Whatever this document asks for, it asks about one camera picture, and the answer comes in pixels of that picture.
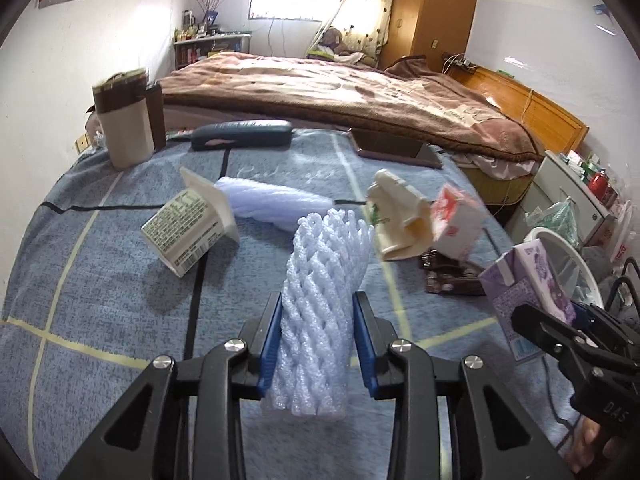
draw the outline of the brown blanket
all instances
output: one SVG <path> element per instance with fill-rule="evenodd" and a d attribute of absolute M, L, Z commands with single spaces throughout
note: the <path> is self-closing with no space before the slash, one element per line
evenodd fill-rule
<path fill-rule="evenodd" d="M 164 102 L 254 112 L 412 137 L 512 162 L 542 161 L 520 124 L 423 59 L 385 72 L 313 59 L 225 52 L 162 79 Z"/>

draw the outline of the nutrition label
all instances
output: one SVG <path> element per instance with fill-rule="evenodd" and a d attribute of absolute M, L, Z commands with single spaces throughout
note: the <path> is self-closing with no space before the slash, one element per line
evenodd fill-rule
<path fill-rule="evenodd" d="M 208 208 L 210 205 L 193 189 L 185 189 L 143 225 L 142 231 L 166 253 L 203 218 Z"/>

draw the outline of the brown cup lid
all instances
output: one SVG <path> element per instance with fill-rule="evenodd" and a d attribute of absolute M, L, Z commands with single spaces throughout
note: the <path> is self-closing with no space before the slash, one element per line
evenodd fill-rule
<path fill-rule="evenodd" d="M 124 108 L 145 98 L 148 75 L 139 68 L 114 74 L 93 87 L 95 109 L 99 114 Z"/>

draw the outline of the curtain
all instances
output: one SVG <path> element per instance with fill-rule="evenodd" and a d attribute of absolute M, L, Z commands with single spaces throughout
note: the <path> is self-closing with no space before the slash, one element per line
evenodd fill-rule
<path fill-rule="evenodd" d="M 335 27 L 349 50 L 377 59 L 386 43 L 391 3 L 392 0 L 340 0 L 340 7 L 322 24 L 311 45 L 317 44 L 329 27 Z"/>

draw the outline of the blue-gray bedsheet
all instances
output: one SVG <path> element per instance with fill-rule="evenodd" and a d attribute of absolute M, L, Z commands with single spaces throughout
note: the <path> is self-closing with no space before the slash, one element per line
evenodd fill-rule
<path fill-rule="evenodd" d="M 377 170 L 387 168 L 427 198 L 445 182 L 476 194 L 445 156 L 443 170 L 359 158 L 340 132 L 297 130 L 288 149 L 192 152 L 170 143 L 150 161 L 119 173 L 108 154 L 78 162 L 47 196 L 71 205 L 117 206 L 100 211 L 37 209 L 24 235 L 0 321 L 0 427 L 40 478 L 54 479 L 132 380 L 158 354 L 182 358 L 196 267 L 182 279 L 150 250 L 140 227 L 153 209 L 184 188 L 181 166 L 210 180 L 222 173 L 292 186 L 333 199 L 361 199 Z M 500 251 L 511 242 L 486 221 Z M 197 316 L 194 355 L 236 336 L 280 290 L 292 233 L 238 219 L 241 243 L 223 239 L 210 250 Z M 485 235 L 472 260 L 497 253 Z M 552 415 L 543 364 L 515 366 L 486 298 L 444 297 L 424 291 L 416 259 L 382 263 L 372 255 L 362 289 L 377 316 L 435 356 L 478 354 L 494 369 L 552 442 L 566 433 Z M 570 384 L 551 367 L 559 414 Z M 370 399 L 352 362 L 348 416 L 338 422 L 273 420 L 256 402 L 242 403 L 242 434 L 250 479 L 383 479 L 394 407 Z M 448 436 L 443 434 L 447 445 Z"/>

